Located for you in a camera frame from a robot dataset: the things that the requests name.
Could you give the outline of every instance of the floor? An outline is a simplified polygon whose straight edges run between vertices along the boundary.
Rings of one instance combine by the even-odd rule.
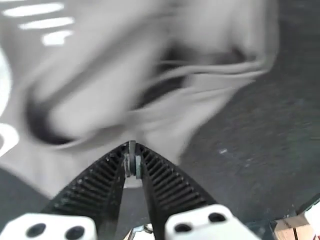
[[[182,168],[244,222],[282,218],[320,192],[320,1],[280,1],[280,54],[194,137]],[[47,200],[0,172],[0,227]],[[146,223],[124,191],[118,237]]]

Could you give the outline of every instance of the mounting hole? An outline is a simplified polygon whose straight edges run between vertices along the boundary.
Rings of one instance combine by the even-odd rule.
[[[74,226],[65,233],[65,238],[68,240],[77,240],[81,238],[85,233],[83,226]]]
[[[27,231],[26,231],[26,236],[28,238],[35,238],[41,235],[46,229],[46,225],[44,223],[38,223],[36,225],[31,226]]]
[[[225,216],[216,212],[211,213],[208,218],[209,218],[209,221],[212,223],[220,223],[226,220]]]
[[[190,232],[192,230],[192,228],[189,225],[182,223],[182,224],[178,224],[177,226],[175,226],[174,230],[177,233],[186,233],[186,232]]]

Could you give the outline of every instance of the white surface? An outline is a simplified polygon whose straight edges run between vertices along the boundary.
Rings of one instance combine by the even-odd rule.
[[[209,221],[211,213],[218,213],[226,218],[224,222]],[[192,228],[188,232],[176,232],[175,226],[187,224]],[[196,210],[171,216],[165,225],[166,240],[259,240],[245,227],[230,210],[219,204],[202,207]]]
[[[44,232],[36,240],[65,240],[66,232],[75,226],[84,227],[84,234],[78,240],[97,240],[96,226],[92,219],[83,216],[62,216],[27,213],[10,221],[3,229],[0,240],[30,240],[27,230],[33,225],[44,223]]]
[[[133,240],[155,240],[154,234],[147,233],[145,231],[136,232]]]
[[[305,211],[304,217],[312,226],[315,235],[320,236],[320,202]]]
[[[4,113],[10,98],[12,88],[11,70],[5,53],[0,47],[0,117]],[[6,123],[0,122],[0,138],[3,144],[0,145],[0,158],[15,147],[19,142],[17,130]]]

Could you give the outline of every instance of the gray fabric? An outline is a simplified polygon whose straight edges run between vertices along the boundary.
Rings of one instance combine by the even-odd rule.
[[[198,127],[237,90],[272,67],[278,20],[275,0],[188,1],[173,13],[167,9],[159,1],[135,1],[125,8],[121,1],[107,1],[88,8],[95,14],[77,15],[75,35],[64,47],[48,52],[26,74],[27,84],[12,93],[1,120],[21,136],[0,166],[52,197],[99,156],[127,140],[138,140],[178,164]],[[123,36],[130,41],[120,41]],[[182,46],[187,63],[155,76],[155,66],[173,43]],[[110,58],[108,50],[115,46],[121,50]],[[234,48],[243,61],[220,64]],[[105,64],[92,65],[96,58],[105,58]],[[86,140],[90,147],[52,146],[30,132],[24,134],[29,86],[36,84],[32,97],[42,103],[83,75],[85,87],[59,97],[48,122],[57,134]],[[151,85],[180,76],[186,76],[182,88],[135,109]],[[138,185],[130,179],[126,186]]]

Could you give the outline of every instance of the ribbed gripper pad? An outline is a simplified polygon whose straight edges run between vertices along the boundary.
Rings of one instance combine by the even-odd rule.
[[[161,229],[173,214],[217,203],[170,161],[141,144],[137,147],[142,156],[142,182],[152,224]]]
[[[127,148],[128,143],[120,145],[94,162],[67,185],[42,212],[86,216],[92,218],[96,224],[103,219],[109,219],[108,215],[115,217],[117,208],[120,209],[125,182],[124,153]],[[115,189],[118,189],[120,194],[115,194]]]

